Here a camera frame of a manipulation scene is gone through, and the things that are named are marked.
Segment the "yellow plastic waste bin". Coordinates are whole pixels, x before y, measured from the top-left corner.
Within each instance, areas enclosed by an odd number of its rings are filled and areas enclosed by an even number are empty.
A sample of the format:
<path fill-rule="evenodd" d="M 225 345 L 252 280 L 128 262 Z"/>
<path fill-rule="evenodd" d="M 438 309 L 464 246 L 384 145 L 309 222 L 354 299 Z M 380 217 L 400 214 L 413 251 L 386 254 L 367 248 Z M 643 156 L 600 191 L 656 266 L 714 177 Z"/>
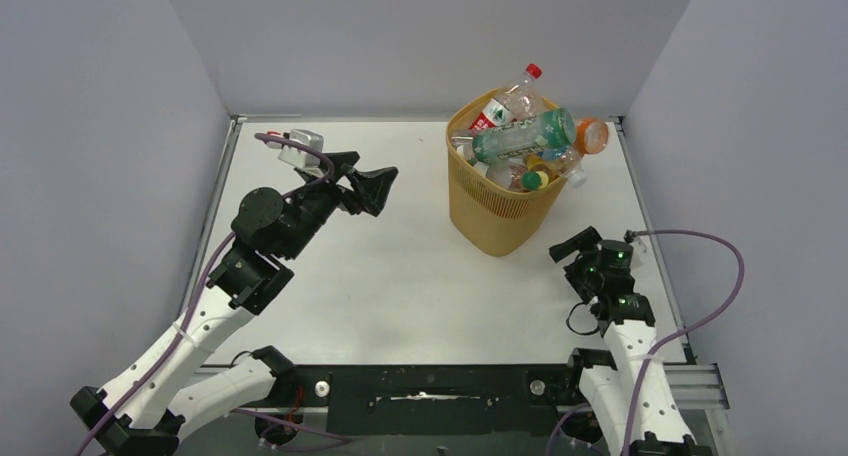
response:
<path fill-rule="evenodd" d="M 536 233 L 566 180 L 557 178 L 531 192 L 509 191 L 487 179 L 457 152 L 451 137 L 469 129 L 494 94 L 489 91 L 459 110 L 448 122 L 445 141 L 451 222 L 482 252 L 499 257 L 512 253 Z"/>

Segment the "orange cap bottle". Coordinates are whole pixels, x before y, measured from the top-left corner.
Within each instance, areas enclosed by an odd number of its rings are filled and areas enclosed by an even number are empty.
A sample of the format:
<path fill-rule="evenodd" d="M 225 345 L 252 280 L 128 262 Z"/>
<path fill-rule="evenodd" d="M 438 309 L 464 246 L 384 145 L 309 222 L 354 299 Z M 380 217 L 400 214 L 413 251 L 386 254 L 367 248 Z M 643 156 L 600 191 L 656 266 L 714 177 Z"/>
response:
<path fill-rule="evenodd" d="M 601 153 L 608 145 L 609 127 L 597 118 L 581 118 L 576 122 L 575 147 L 581 156 Z"/>

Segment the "green label bottle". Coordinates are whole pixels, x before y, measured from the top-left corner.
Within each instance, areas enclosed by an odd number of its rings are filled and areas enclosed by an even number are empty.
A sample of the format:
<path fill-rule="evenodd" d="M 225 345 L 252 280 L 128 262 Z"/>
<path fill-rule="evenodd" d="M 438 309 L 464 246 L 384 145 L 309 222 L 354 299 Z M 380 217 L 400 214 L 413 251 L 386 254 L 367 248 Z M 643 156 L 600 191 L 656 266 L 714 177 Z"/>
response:
<path fill-rule="evenodd" d="M 546 150 L 565 149 L 576 141 L 577 131 L 571 113 L 557 108 L 478 131 L 468 142 L 460 144 L 458 152 L 466 160 L 491 165 Z"/>

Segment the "red label bottle sideways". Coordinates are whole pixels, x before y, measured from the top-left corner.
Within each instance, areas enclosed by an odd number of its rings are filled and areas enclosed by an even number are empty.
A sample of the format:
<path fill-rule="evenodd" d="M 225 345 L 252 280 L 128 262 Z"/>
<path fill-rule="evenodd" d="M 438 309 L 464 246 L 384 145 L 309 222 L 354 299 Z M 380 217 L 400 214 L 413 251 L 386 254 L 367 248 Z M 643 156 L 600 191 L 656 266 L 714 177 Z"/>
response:
<path fill-rule="evenodd" d="M 495 92 L 473 119 L 469 130 L 482 131 L 545 112 L 547 107 L 536 87 L 542 74 L 539 66 L 528 64 L 519 76 Z"/>

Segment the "small blue label bottle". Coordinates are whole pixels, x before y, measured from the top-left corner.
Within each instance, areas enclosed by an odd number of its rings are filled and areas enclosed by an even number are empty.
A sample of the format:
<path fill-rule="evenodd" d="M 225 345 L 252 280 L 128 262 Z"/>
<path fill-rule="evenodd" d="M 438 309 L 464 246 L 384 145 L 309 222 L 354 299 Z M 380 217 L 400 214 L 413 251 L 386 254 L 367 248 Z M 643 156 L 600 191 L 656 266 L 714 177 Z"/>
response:
<path fill-rule="evenodd" d="M 565 149 L 548 149 L 539 154 L 542 162 L 564 178 L 566 184 L 579 188 L 588 179 L 586 172 L 582 169 L 583 155 L 574 147 Z"/>

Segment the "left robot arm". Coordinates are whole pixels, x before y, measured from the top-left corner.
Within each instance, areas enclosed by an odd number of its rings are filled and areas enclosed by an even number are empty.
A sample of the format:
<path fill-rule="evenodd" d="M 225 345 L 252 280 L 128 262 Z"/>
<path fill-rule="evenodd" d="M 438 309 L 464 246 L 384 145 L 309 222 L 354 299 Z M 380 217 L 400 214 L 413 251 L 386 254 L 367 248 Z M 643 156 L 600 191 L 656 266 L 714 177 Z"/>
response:
<path fill-rule="evenodd" d="M 240 364 L 191 382 L 293 279 L 288 262 L 334 212 L 382 212 L 398 170 L 361 172 L 358 158 L 355 152 L 319 154 L 316 169 L 301 170 L 300 187 L 284 194 L 260 187 L 242 198 L 230 233 L 214 250 L 184 312 L 120 375 L 73 396 L 87 443 L 110 455 L 170 455 L 201 427 L 269 397 L 292 376 L 294 364 L 266 346 Z"/>

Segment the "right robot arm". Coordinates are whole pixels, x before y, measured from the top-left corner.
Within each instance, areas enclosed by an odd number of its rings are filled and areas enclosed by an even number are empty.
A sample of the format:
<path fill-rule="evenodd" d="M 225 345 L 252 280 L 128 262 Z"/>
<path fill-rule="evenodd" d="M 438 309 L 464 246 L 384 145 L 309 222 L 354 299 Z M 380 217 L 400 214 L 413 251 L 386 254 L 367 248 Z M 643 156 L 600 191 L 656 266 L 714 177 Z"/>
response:
<path fill-rule="evenodd" d="M 634 248 L 588 227 L 553 245 L 567 282 L 598 323 L 605 346 L 577 348 L 562 376 L 564 393 L 594 413 L 612 455 L 709 455 L 674 398 L 649 299 L 635 289 Z"/>

